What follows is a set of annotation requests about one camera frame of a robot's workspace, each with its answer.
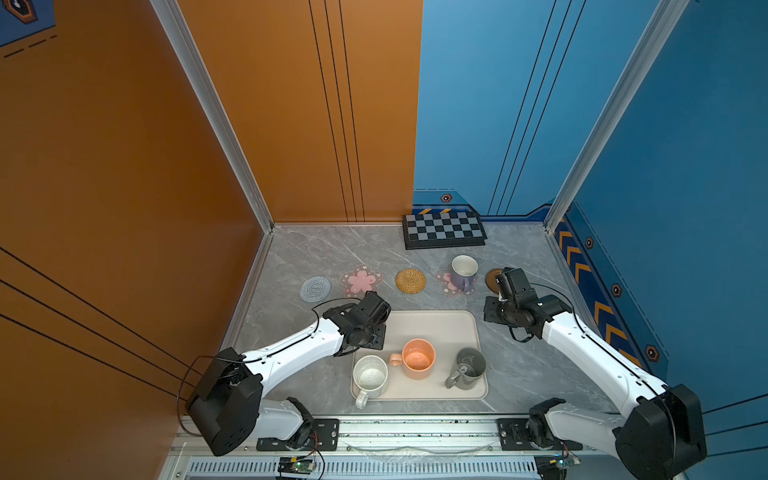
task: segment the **round coaster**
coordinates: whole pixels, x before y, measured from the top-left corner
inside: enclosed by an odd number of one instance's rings
[[[418,293],[424,290],[427,277],[415,268],[406,268],[395,277],[397,288],[405,293]]]
[[[322,302],[331,294],[331,281],[324,276],[313,276],[301,286],[299,295],[309,303]]]
[[[485,285],[488,285],[488,288],[491,289],[493,293],[496,293],[498,295],[498,283],[496,283],[496,276],[499,275],[502,272],[502,269],[500,268],[494,268],[490,272],[488,272],[487,275],[485,275]]]

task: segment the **mug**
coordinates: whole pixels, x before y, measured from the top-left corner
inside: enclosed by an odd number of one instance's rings
[[[376,355],[366,355],[355,364],[352,370],[352,379],[360,389],[355,400],[355,406],[359,409],[366,406],[368,399],[374,399],[386,389],[389,377],[386,362]]]
[[[478,263],[467,255],[459,255],[451,262],[451,283],[468,293],[477,280]]]
[[[424,339],[413,339],[402,348],[402,353],[389,356],[391,366],[401,366],[410,379],[423,380],[432,373],[435,365],[435,347]]]
[[[485,357],[479,350],[466,346],[456,354],[453,371],[445,379],[445,387],[469,390],[485,374]]]

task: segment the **orange chevron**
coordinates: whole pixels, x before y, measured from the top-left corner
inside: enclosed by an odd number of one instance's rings
[[[560,251],[563,250],[563,237],[573,237],[574,235],[571,232],[566,232],[565,230],[560,232]]]
[[[581,253],[581,250],[579,250],[576,247],[568,247],[566,249],[566,251],[568,252],[568,259],[567,259],[568,266],[570,266],[571,265],[571,253]]]
[[[623,355],[623,356],[626,356],[626,357],[629,359],[629,361],[630,361],[630,362],[634,363],[635,365],[639,366],[640,368],[643,368],[643,366],[640,364],[640,360],[638,360],[638,359],[634,358],[634,357],[633,357],[632,355],[630,355],[629,353],[626,353],[626,352],[625,352],[625,351],[623,351],[622,349],[619,349],[619,353],[620,353],[621,355]]]
[[[598,319],[598,316],[600,315],[601,310],[604,312],[608,312],[611,315],[615,315],[614,311],[608,305],[603,305],[600,302],[595,302],[594,303],[594,322],[598,325],[600,325],[600,320]]]
[[[610,345],[611,344],[611,334],[615,333],[616,335],[619,335],[623,339],[627,339],[627,336],[624,335],[624,332],[619,330],[613,325],[605,324],[605,342]]]
[[[588,272],[591,272],[592,269],[589,267],[589,265],[584,265],[583,263],[576,262],[576,283],[578,283],[578,273],[580,270],[586,270]]]

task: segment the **beige serving tray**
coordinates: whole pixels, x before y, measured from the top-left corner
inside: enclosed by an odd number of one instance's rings
[[[445,379],[453,370],[456,353],[473,346],[480,350],[475,317],[466,310],[400,310],[386,320],[384,349],[360,349],[355,352],[353,365],[366,355],[377,355],[389,362],[391,353],[400,353],[411,339],[425,339],[435,347],[435,365],[423,380],[408,378],[400,366],[389,366],[389,382],[379,400],[480,400],[488,394],[485,375],[470,390],[447,389]],[[359,389],[350,379],[350,391],[357,397]]]

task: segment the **chessboard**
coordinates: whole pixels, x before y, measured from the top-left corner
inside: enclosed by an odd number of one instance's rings
[[[477,212],[402,216],[406,250],[485,245],[485,228]]]

